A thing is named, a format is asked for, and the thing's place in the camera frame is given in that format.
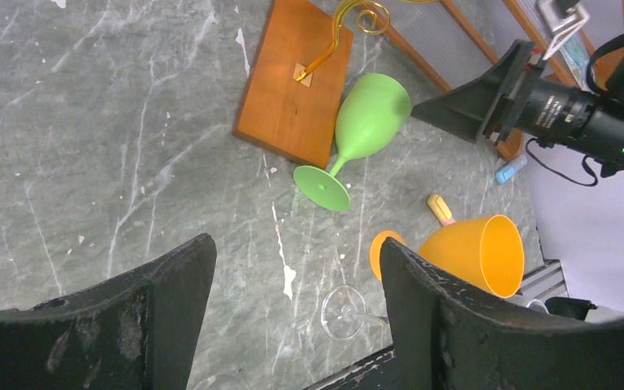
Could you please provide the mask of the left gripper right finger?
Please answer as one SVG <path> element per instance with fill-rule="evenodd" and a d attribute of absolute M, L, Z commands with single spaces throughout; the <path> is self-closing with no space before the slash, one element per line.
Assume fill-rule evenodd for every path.
<path fill-rule="evenodd" d="M 472 286 L 397 240 L 380 251 L 392 345 L 319 389 L 624 389 L 624 317 L 542 314 Z"/>

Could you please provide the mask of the green plastic wine glass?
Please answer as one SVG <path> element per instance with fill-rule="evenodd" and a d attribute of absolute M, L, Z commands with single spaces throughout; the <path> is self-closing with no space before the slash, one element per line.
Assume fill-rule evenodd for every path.
<path fill-rule="evenodd" d="M 336 117 L 337 160 L 330 171 L 299 166 L 293 171 L 297 188 L 327 210 L 350 207 L 347 188 L 337 178 L 349 161 L 366 158 L 386 147 L 410 116 L 413 104 L 404 86 L 390 76 L 365 74 L 357 80 Z"/>

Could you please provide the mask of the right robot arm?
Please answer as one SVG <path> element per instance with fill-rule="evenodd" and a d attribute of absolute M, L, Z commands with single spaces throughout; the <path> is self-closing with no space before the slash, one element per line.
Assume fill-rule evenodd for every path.
<path fill-rule="evenodd" d="M 545 66 L 533 42 L 516 40 L 479 78 L 420 102 L 411 115 L 471 143 L 499 144 L 519 130 L 542 148 L 563 145 L 583 155 L 592 187 L 624 171 L 624 59 L 606 89 L 592 75 L 588 90 L 546 80 Z"/>

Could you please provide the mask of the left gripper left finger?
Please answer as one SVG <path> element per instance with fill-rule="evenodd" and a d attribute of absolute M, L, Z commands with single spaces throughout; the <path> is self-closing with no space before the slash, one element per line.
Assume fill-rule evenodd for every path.
<path fill-rule="evenodd" d="M 201 234 L 90 288 L 0 310 L 0 389 L 184 389 L 217 250 Z"/>

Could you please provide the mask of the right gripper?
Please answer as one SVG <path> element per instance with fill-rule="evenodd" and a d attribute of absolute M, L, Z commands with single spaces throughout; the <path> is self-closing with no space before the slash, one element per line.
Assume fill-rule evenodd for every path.
<path fill-rule="evenodd" d="M 411 116 L 471 143 L 516 128 L 543 148 L 563 145 L 592 158 L 603 172 L 624 171 L 624 59 L 605 87 L 590 91 L 541 78 L 531 41 L 516 40 L 480 77 L 416 104 Z"/>

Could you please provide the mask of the orange plastic wine glass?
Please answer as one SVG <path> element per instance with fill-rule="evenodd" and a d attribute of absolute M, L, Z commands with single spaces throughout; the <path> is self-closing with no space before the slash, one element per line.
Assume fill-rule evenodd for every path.
<path fill-rule="evenodd" d="M 525 254 L 516 224 L 502 214 L 457 221 L 432 233 L 417 254 L 499 298 L 521 286 Z"/>

